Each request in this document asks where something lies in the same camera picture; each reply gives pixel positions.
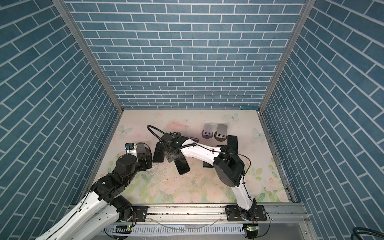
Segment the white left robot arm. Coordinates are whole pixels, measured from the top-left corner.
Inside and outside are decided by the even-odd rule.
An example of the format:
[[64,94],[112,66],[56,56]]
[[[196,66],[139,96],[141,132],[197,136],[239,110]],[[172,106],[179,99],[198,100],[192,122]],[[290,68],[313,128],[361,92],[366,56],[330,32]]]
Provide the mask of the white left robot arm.
[[40,240],[90,240],[120,220],[137,222],[132,204],[121,194],[138,172],[152,167],[152,153],[145,143],[128,143],[112,172],[92,184],[85,197]]

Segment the teal edged black phone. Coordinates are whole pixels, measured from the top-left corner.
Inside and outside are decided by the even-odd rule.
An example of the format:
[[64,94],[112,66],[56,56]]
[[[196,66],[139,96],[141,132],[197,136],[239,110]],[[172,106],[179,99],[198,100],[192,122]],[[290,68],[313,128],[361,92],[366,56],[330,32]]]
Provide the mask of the teal edged black phone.
[[227,145],[230,146],[235,153],[239,153],[239,146],[238,146],[238,137],[233,135],[228,135],[227,138]]

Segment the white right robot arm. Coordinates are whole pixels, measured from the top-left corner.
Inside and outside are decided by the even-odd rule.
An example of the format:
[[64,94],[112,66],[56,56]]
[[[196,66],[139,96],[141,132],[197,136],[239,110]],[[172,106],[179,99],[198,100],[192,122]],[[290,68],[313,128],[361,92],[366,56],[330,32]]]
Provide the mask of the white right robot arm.
[[228,145],[209,147],[200,145],[191,138],[179,133],[164,133],[159,137],[163,153],[169,162],[174,162],[180,175],[190,171],[186,158],[191,157],[214,167],[218,178],[230,187],[236,197],[236,205],[227,205],[227,221],[266,221],[268,214],[262,205],[258,205],[247,189],[245,164]]

